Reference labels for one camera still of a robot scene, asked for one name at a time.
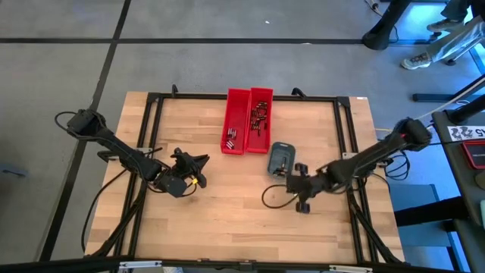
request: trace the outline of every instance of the wooden tabletop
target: wooden tabletop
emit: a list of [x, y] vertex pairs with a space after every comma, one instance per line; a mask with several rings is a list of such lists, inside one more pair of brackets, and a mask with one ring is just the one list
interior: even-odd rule
[[[132, 147], [139, 136], [146, 96], [128, 93], [121, 113], [116, 134]], [[352, 97], [350, 102], [358, 147], [363, 150], [376, 142], [371, 111], [366, 98]], [[356, 263], [346, 195], [317, 195], [309, 200], [309, 215], [295, 212], [294, 204], [283, 209], [264, 207], [262, 191], [284, 181], [268, 175], [269, 155], [221, 153], [225, 107], [225, 100], [164, 100], [156, 142], [156, 148], [164, 149], [155, 157], [172, 165], [170, 155], [176, 147], [191, 155], [209, 154], [211, 159], [203, 169], [208, 186], [179, 199], [148, 192], [136, 257]], [[296, 162], [307, 164], [310, 174], [340, 158], [331, 103], [273, 102], [272, 111], [271, 141], [293, 144]], [[343, 111], [342, 116], [348, 136]], [[104, 183], [121, 170], [119, 162], [110, 162]], [[101, 195], [86, 253], [96, 251], [119, 222], [128, 179], [129, 174], [123, 175]], [[404, 260], [387, 185], [370, 177], [366, 188], [374, 228], [394, 255]], [[277, 187], [266, 195], [266, 201], [277, 205], [291, 197], [284, 187]], [[125, 242], [130, 235], [128, 227]], [[361, 239], [369, 260], [363, 228]], [[123, 253], [127, 253], [127, 243]]]

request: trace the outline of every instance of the person's leg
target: person's leg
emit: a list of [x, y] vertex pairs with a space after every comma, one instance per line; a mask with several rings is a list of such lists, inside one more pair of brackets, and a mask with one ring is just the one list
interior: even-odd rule
[[485, 36], [485, 22], [481, 16], [476, 16], [468, 24], [458, 27], [449, 35], [438, 39], [426, 48], [426, 52], [413, 58], [404, 59], [401, 65], [409, 70], [428, 67], [446, 56], [451, 55], [463, 46]]
[[451, 0], [446, 7], [441, 11], [446, 19], [436, 23], [429, 24], [426, 28], [434, 33], [442, 31], [450, 31], [455, 27], [463, 24], [463, 20], [468, 14], [468, 7], [470, 7], [471, 0]]

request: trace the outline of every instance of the sneaker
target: sneaker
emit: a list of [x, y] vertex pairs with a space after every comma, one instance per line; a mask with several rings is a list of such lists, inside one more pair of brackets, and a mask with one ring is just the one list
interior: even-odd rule
[[444, 30], [451, 30], [457, 26], [463, 25], [463, 21], [445, 19], [439, 22], [427, 25], [426, 29], [430, 32], [442, 32]]
[[401, 66], [407, 70], [414, 70], [421, 67], [429, 67], [431, 64], [430, 56], [425, 52], [413, 58], [406, 58], [401, 61]]

